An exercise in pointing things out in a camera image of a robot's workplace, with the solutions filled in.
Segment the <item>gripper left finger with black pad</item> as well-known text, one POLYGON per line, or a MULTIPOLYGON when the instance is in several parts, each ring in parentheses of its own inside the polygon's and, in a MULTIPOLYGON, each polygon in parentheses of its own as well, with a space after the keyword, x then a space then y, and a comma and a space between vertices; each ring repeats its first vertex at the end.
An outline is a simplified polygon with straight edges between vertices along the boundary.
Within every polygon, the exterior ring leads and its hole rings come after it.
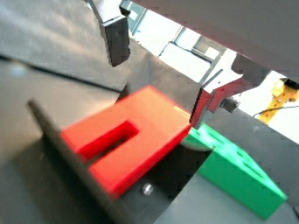
POLYGON ((128 59, 131 54, 127 22, 129 11, 120 6, 121 0, 85 1, 97 19, 109 65, 116 67, 128 59))

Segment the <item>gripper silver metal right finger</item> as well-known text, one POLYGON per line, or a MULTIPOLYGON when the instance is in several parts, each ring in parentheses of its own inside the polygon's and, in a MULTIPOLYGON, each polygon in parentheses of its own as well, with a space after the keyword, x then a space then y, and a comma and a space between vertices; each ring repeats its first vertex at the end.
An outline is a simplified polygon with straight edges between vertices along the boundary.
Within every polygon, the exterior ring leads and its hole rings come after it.
POLYGON ((236 54, 231 70, 240 77, 230 83, 211 89, 211 83, 222 73, 219 70, 209 80, 200 86, 196 101, 191 111, 189 124, 197 129, 207 113, 213 113, 226 98, 256 88, 270 73, 270 69, 246 56, 236 54))

